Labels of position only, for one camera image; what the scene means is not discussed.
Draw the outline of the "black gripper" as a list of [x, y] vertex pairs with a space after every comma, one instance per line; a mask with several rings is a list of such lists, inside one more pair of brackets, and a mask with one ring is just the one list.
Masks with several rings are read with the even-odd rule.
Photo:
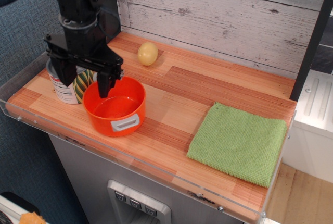
[[100, 98], [106, 98], [123, 77], [123, 60], [107, 46], [106, 24], [98, 22], [88, 27], [64, 28], [63, 34], [47, 34], [48, 55], [52, 66], [65, 85], [77, 77], [77, 66], [97, 72]]

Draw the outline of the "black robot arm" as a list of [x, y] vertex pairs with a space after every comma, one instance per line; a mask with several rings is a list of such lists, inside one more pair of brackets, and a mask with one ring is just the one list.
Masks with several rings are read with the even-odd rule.
[[48, 55], [60, 81], [69, 86], [77, 67], [97, 72], [100, 98], [123, 77], [123, 59], [108, 47], [121, 32], [116, 0], [57, 0], [62, 34], [47, 35]]

